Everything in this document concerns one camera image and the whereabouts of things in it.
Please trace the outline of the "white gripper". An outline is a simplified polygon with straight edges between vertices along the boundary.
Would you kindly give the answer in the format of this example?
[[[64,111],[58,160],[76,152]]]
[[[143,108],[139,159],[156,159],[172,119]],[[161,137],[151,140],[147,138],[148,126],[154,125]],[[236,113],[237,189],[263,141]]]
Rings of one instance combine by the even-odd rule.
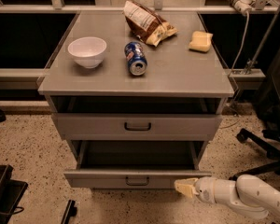
[[[204,203],[234,204],[239,200],[235,181],[214,177],[178,179],[175,190],[189,198],[198,195]]]

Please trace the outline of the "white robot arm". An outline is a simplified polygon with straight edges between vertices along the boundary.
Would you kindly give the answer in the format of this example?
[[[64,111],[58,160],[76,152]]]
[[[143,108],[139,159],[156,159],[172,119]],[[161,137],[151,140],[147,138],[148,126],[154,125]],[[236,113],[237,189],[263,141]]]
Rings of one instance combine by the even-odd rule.
[[[236,181],[215,177],[179,179],[175,190],[203,203],[219,203],[245,217],[263,219],[269,213],[280,218],[280,191],[254,175]]]

